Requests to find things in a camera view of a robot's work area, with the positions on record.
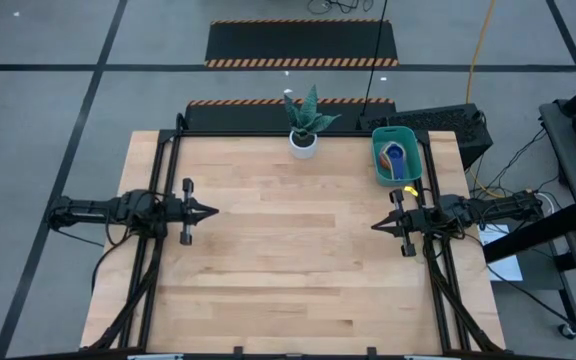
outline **wooden table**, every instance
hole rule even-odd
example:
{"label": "wooden table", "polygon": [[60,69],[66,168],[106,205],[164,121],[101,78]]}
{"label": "wooden table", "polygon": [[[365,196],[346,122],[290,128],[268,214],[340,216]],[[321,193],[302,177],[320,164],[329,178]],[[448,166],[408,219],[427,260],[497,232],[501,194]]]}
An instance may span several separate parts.
{"label": "wooden table", "polygon": [[[157,132],[133,133],[120,194],[147,188],[156,139]],[[454,134],[430,139],[441,193],[467,196]],[[221,212],[193,229],[192,246],[180,245],[180,226],[169,225],[149,352],[441,353],[421,236],[412,236],[419,255],[404,258],[400,239],[370,230],[392,208],[390,189],[375,181],[370,138],[321,138],[309,160],[293,158],[286,138],[183,138],[177,194],[184,177],[199,202]],[[404,206],[416,207],[407,193]],[[136,244],[102,264],[82,345],[124,304]],[[481,248],[472,239],[452,244],[463,303],[503,346]],[[446,309],[458,347],[447,302]],[[140,321],[141,309],[131,344]]]}

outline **white paper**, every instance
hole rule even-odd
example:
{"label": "white paper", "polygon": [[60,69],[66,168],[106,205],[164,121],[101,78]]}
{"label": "white paper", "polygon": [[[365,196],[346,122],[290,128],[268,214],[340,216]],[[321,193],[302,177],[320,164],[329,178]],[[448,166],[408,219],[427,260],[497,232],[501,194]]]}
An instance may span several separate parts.
{"label": "white paper", "polygon": [[[479,239],[481,240],[483,245],[489,244],[491,242],[496,241],[497,239],[502,238],[504,235],[508,233],[508,226],[507,225],[486,225],[486,228],[482,231],[479,230]],[[490,264],[490,267],[500,276],[508,281],[522,281],[523,277],[521,276],[521,269],[519,268],[519,262],[517,261],[517,256],[509,256],[505,259],[501,259],[495,261],[494,263]],[[498,278],[495,274],[488,271],[488,277],[491,281],[502,281]]]}

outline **potted plant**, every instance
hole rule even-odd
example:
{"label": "potted plant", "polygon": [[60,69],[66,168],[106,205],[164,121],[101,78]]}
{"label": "potted plant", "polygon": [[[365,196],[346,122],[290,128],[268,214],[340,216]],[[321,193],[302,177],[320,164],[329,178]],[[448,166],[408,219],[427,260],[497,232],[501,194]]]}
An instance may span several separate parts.
{"label": "potted plant", "polygon": [[317,149],[317,133],[325,130],[341,115],[322,115],[317,112],[317,88],[313,85],[304,99],[301,109],[288,95],[284,95],[284,106],[290,120],[290,147],[298,159],[308,159]]}

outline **teal bin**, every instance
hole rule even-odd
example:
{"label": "teal bin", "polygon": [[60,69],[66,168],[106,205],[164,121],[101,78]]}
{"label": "teal bin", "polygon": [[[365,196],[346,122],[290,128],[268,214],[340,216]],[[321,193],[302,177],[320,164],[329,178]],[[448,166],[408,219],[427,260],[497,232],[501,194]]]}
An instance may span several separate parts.
{"label": "teal bin", "polygon": [[[403,177],[393,179],[390,170],[379,163],[379,152],[387,143],[394,141],[404,151]],[[372,132],[372,155],[375,161],[377,183],[381,186],[400,187],[407,185],[421,177],[421,157],[417,147],[415,133],[405,126],[387,126],[375,129]]]}

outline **white pot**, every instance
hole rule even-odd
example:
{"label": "white pot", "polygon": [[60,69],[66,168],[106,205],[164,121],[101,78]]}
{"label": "white pot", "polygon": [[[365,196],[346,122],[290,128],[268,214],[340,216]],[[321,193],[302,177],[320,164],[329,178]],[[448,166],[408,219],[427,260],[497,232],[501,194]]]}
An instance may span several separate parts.
{"label": "white pot", "polygon": [[310,146],[302,148],[292,141],[292,135],[294,131],[290,132],[288,135],[288,140],[290,140],[290,151],[297,159],[310,159],[315,155],[315,151],[317,150],[317,134],[315,134],[315,141],[310,144]]}

